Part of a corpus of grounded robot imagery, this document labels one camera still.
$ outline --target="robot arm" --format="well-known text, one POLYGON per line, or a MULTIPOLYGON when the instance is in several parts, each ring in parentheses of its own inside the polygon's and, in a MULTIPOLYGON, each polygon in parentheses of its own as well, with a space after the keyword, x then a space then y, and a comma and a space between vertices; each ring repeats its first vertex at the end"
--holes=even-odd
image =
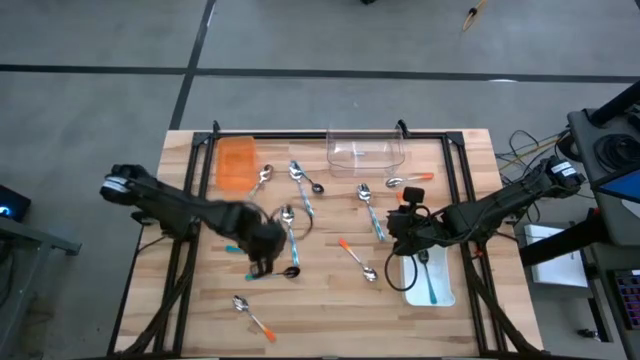
POLYGON ((284 248, 284 228, 257 205, 201 199, 158 181, 140 165, 114 165, 100 194, 109 202, 138 207, 146 217, 157 219, 174 239, 188 240, 195 235, 195 220, 201 220, 238 243, 255 265, 254 277, 271 273, 273 261, 284 248))
POLYGON ((424 191, 406 188, 404 198, 410 205, 402 205, 388 216, 389 234, 397 239, 394 253, 410 256, 434 245, 486 242, 506 216, 525 211, 543 197, 566 198, 576 194, 584 180, 571 164, 552 156, 521 180, 479 201, 449 205, 427 216, 417 214, 426 209, 417 205, 422 202, 424 191))

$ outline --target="gray floor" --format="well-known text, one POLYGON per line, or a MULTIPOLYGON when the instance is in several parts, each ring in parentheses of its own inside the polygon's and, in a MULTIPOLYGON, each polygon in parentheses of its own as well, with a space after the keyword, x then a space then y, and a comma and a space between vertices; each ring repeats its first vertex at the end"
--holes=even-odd
MULTIPOLYGON (((187 65, 205 0, 3 1, 0 64, 187 65)), ((199 66, 550 75, 640 75, 633 0, 219 0, 199 66)), ((45 359, 106 351, 139 227, 104 202, 114 163, 157 168, 182 76, 0 72, 0 183, 33 199, 28 223, 84 243, 52 258, 22 350, 45 359)), ((566 114, 627 85, 197 76, 181 129, 489 128, 496 151, 516 129, 556 133, 566 114)), ((508 173, 517 176, 517 170, 508 173)), ((588 199, 542 201, 544 221, 580 220, 588 199)), ((545 348, 624 358, 592 327, 586 300, 532 287, 545 348)))

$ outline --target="transparent bin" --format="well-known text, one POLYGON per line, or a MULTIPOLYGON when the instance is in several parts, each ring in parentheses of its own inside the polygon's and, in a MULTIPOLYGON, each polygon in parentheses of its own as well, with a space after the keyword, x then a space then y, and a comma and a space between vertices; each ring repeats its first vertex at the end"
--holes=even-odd
POLYGON ((337 177, 380 176, 395 174, 404 162, 403 131, 327 130, 327 161, 337 177))

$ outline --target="wooden table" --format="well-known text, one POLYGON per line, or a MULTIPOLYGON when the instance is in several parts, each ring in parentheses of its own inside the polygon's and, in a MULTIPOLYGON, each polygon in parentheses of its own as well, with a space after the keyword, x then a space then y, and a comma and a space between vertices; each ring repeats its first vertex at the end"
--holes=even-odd
MULTIPOLYGON (((501 188, 489 132, 462 131, 476 196, 482 198, 501 188)), ((158 170, 161 181, 182 188, 192 134, 191 131, 170 131, 167 134, 158 170)), ((384 260, 392 241, 380 243, 377 240, 367 209, 355 194, 356 184, 369 184, 373 193, 372 205, 386 231, 386 212, 397 208, 398 200, 395 192, 385 187, 385 179, 332 177, 328 172, 324 141, 256 141, 259 163, 270 163, 275 167, 273 178, 255 197, 255 202, 267 212, 285 203, 302 205, 296 185, 287 173, 291 159, 298 160, 310 176, 325 187, 324 195, 315 196, 310 186, 305 184, 316 217, 311 234, 298 242, 302 273, 294 280, 245 281, 249 266, 246 256, 226 253, 224 246, 233 242, 203 227, 183 356, 478 354, 459 246, 452 246, 448 251, 455 305, 409 306, 403 295, 392 290, 384 280, 384 260), (340 237, 344 237, 364 261, 377 269, 380 275, 377 282, 364 280, 358 265, 339 247, 340 237), (269 343, 246 314, 233 308, 231 299, 236 294, 246 297, 253 313, 276 333, 276 343, 269 343)), ((405 144, 406 160, 397 173, 402 176, 435 173, 434 180, 419 184, 426 192, 425 204, 432 211, 449 205, 451 197, 441 144, 430 140, 408 140, 405 144)), ((457 158, 454 153, 459 188, 463 192, 457 158)), ((216 190, 215 154, 212 168, 207 198, 242 198, 243 194, 216 190)), ((299 211, 298 215, 295 227, 299 232, 308 220, 302 212, 299 211)), ((158 228, 148 228, 141 244, 158 236, 158 228)), ((495 237, 488 243, 488 248, 500 305, 528 341, 542 348, 517 245, 512 240, 495 237)), ((137 258, 116 350, 131 344, 158 309, 170 249, 171 241, 160 242, 137 258)), ((289 249, 289 246, 285 247, 276 261, 276 269, 290 266, 289 249)), ((399 284, 398 258, 391 262, 390 276, 399 284)), ((483 317, 489 344, 494 344, 486 308, 483 308, 483 317)), ((166 346, 171 345, 172 333, 170 321, 166 346)))

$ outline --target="white tray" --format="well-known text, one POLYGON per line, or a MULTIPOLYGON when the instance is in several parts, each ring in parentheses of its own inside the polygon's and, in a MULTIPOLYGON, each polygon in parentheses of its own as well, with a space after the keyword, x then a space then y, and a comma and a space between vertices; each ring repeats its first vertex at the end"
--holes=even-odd
MULTIPOLYGON (((451 291, 451 282, 449 281, 449 266, 447 265, 447 249, 441 246, 429 248, 429 261, 427 268, 429 269, 429 277, 431 285, 435 291, 438 302, 432 304, 429 299, 429 285, 424 270, 424 265, 418 261, 418 255, 413 255, 418 264, 418 280, 416 284, 408 291, 404 292, 404 298, 413 306, 453 306, 456 298, 451 291)), ((402 257, 402 283, 403 287, 407 287, 413 281, 414 270, 411 257, 402 257)))

